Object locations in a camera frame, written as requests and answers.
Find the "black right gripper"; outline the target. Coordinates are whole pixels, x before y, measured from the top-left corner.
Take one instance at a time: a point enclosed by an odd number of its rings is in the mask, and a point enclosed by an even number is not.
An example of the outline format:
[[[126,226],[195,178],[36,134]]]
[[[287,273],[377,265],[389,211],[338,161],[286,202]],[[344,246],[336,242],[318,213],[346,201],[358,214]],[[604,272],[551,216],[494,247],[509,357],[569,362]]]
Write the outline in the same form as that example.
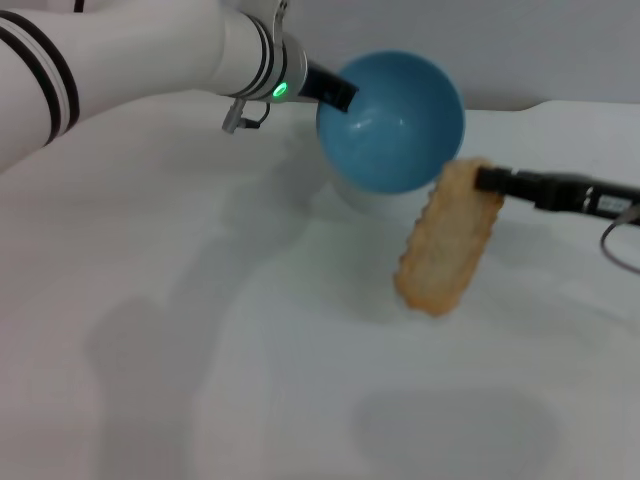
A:
[[[479,167],[474,187],[530,201],[536,209],[616,218],[639,205],[639,188],[567,173],[534,173]]]

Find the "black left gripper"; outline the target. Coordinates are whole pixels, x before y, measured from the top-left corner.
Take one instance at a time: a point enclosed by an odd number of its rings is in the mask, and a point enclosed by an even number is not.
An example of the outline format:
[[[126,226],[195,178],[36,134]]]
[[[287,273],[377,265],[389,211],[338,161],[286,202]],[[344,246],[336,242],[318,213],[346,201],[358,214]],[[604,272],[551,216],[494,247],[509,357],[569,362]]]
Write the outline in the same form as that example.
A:
[[[322,65],[310,61],[300,96],[319,101],[346,113],[358,92],[357,86],[339,79]]]

